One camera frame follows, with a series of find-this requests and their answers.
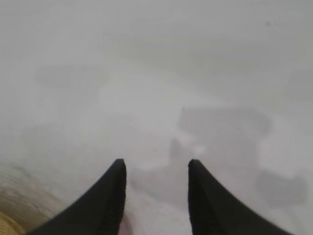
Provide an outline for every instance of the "gray surface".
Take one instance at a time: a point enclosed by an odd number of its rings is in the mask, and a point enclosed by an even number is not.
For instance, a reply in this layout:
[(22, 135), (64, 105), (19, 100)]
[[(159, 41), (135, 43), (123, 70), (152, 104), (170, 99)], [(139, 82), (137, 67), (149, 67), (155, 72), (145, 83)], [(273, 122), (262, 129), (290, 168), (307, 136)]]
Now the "gray surface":
[(310, 1), (0, 0), (0, 19), (0, 191), (51, 216), (125, 158), (134, 235), (190, 235), (199, 158), (313, 231)]

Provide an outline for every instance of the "white floor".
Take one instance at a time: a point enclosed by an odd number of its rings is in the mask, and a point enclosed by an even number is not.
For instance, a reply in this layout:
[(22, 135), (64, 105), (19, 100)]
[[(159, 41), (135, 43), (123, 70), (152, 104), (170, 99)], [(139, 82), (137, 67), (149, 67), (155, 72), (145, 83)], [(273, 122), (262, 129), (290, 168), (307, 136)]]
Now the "white floor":
[(309, 235), (312, 13), (310, 0), (0, 0), (0, 188), (56, 213), (124, 158), (134, 235), (190, 235), (198, 158)]

